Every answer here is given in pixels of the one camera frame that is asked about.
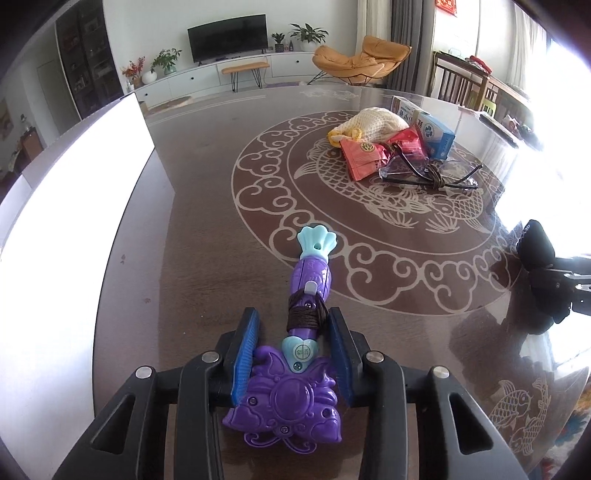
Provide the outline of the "black velvet cloth bundle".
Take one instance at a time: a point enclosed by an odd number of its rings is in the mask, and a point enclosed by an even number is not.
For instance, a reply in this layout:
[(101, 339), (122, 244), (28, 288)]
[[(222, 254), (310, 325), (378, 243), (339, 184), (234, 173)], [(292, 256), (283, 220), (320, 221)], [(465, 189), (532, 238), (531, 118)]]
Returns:
[(555, 250), (540, 222), (530, 220), (526, 224), (516, 250), (528, 272), (537, 308), (560, 324), (570, 314), (574, 283), (567, 271), (554, 267)]

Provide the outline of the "purple toy wand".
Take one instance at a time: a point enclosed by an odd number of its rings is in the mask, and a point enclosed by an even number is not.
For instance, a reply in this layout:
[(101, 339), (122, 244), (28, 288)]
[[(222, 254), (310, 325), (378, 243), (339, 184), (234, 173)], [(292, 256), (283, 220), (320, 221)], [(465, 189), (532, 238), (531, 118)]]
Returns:
[(335, 374), (320, 346), (329, 320), (329, 254), (338, 239), (325, 226), (304, 226), (297, 243), (301, 255), (290, 277), (287, 336), (280, 347), (257, 346), (250, 360), (242, 360), (249, 378), (222, 424), (254, 448), (283, 443), (307, 455), (319, 444), (342, 441)]

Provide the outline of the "black blue glasses bundle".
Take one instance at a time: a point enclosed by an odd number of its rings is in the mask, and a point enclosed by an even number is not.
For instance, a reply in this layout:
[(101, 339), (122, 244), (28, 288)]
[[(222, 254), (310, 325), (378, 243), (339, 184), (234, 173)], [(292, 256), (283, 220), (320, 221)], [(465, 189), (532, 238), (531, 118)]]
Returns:
[(396, 175), (394, 175), (394, 173), (389, 172), (387, 167), (382, 167), (378, 170), (378, 172), (380, 179), (385, 182), (398, 185), (426, 187), (432, 190), (441, 190), (444, 188), (458, 190), (476, 190), (478, 188), (478, 183), (476, 181), (472, 182), (472, 179), (477, 172), (483, 169), (483, 165), (475, 166), (468, 174), (466, 174), (464, 177), (460, 179), (450, 180), (447, 177), (445, 177), (438, 169), (438, 167), (431, 161), (427, 162), (423, 170), (419, 170), (418, 168), (416, 168), (411, 163), (409, 158), (406, 156), (402, 147), (399, 144), (388, 144), (386, 142), (382, 142), (381, 145), (389, 154), (389, 164), (391, 164), (393, 160), (400, 158), (413, 174), (412, 178), (397, 177)]

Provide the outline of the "blue white medicine box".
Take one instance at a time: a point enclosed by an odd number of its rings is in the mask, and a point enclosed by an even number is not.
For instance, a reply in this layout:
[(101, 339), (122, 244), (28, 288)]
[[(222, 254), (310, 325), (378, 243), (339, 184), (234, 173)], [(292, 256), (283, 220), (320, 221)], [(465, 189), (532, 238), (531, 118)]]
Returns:
[(445, 161), (448, 158), (456, 138), (453, 130), (407, 98), (394, 96), (391, 109), (418, 130), (431, 159)]

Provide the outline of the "red snack packet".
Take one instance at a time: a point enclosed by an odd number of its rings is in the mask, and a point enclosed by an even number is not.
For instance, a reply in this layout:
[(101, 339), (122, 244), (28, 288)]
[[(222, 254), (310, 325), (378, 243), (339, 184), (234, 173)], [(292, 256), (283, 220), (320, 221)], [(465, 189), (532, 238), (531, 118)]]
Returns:
[(383, 168), (394, 176), (411, 175), (425, 168), (429, 160), (423, 141), (413, 127), (382, 142), (343, 139), (339, 144), (349, 176), (354, 181), (378, 174)]

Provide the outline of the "cream knitted pouch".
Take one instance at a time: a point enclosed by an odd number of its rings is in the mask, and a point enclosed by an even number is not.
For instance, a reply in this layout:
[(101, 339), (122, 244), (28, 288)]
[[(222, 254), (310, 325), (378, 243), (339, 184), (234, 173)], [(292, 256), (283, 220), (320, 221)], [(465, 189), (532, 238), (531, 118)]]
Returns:
[(329, 144), (339, 148), (342, 140), (379, 143), (410, 127), (409, 123), (381, 107), (370, 107), (353, 115), (351, 119), (329, 131)]

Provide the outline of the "white cardboard sorting box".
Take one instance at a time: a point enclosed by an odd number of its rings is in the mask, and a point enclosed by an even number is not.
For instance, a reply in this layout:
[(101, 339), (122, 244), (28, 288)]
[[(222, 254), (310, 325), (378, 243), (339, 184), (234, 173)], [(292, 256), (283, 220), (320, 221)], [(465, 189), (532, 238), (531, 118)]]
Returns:
[(126, 95), (46, 150), (1, 210), (1, 444), (23, 478), (50, 478), (93, 419), (103, 279), (153, 149)]

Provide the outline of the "wooden dining chair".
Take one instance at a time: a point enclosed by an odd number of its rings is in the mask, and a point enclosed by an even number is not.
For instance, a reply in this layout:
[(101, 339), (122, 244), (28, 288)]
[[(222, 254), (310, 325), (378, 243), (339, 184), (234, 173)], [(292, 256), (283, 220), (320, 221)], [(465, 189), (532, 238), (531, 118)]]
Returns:
[(497, 102), (499, 87), (494, 80), (491, 67), (480, 58), (436, 51), (428, 93), (438, 100), (480, 111)]

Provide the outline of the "grey curtain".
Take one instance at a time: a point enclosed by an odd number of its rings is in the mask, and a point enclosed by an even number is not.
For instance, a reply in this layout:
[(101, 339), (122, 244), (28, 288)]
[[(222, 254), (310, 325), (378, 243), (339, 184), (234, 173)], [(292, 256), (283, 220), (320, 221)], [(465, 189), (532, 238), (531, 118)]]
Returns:
[(409, 56), (387, 77), (391, 90), (427, 94), (433, 58), (434, 0), (394, 0), (391, 40), (411, 48)]

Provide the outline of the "green potted plant right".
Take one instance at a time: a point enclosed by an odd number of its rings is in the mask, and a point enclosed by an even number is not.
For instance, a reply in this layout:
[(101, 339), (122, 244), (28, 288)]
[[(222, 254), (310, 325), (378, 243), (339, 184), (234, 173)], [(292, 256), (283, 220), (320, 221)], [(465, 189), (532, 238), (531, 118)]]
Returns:
[(301, 48), (307, 52), (314, 52), (327, 41), (329, 32), (322, 27), (313, 27), (308, 23), (290, 24), (293, 29), (290, 32), (290, 36), (297, 38), (301, 43)]

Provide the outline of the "green potted plant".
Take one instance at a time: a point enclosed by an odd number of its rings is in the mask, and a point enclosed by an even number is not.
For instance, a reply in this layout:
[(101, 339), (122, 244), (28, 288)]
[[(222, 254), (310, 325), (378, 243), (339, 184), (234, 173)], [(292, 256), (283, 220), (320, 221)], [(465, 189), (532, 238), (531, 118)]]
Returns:
[(297, 38), (301, 43), (301, 48), (307, 52), (314, 52), (327, 41), (329, 32), (322, 27), (313, 27), (308, 23), (290, 24), (293, 29), (290, 32), (290, 36)]
[(176, 63), (181, 56), (182, 50), (177, 48), (162, 49), (154, 58), (151, 69), (161, 69), (164, 75), (176, 72)]

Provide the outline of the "small potted plant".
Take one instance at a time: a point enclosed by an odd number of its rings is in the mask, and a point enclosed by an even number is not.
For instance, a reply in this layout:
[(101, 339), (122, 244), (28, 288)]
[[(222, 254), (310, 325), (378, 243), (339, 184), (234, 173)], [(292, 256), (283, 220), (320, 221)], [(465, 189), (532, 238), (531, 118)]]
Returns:
[(273, 38), (274, 42), (274, 51), (276, 53), (283, 53), (284, 52), (284, 38), (286, 36), (281, 32), (276, 32), (271, 34), (271, 38)]

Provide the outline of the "dark glass display cabinet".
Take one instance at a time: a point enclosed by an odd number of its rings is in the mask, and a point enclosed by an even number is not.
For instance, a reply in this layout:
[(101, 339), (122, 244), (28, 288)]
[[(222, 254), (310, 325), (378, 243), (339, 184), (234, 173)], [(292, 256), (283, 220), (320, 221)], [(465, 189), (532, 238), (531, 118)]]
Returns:
[(57, 19), (55, 33), (64, 76), (81, 119), (123, 95), (102, 1), (74, 4)]

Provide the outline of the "black flat television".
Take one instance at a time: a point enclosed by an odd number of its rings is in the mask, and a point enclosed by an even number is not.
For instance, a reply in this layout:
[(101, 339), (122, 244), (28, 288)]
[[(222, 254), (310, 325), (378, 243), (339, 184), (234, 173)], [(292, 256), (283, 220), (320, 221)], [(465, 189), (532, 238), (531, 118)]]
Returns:
[(187, 30), (194, 63), (230, 54), (266, 50), (266, 15), (247, 15), (219, 20)]

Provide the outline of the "red wall decoration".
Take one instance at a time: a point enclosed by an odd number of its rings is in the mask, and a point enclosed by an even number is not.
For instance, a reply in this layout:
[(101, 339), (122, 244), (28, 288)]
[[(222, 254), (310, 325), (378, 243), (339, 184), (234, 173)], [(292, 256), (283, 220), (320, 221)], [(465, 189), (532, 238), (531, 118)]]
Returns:
[(449, 15), (457, 15), (457, 0), (436, 0), (435, 5), (438, 9)]

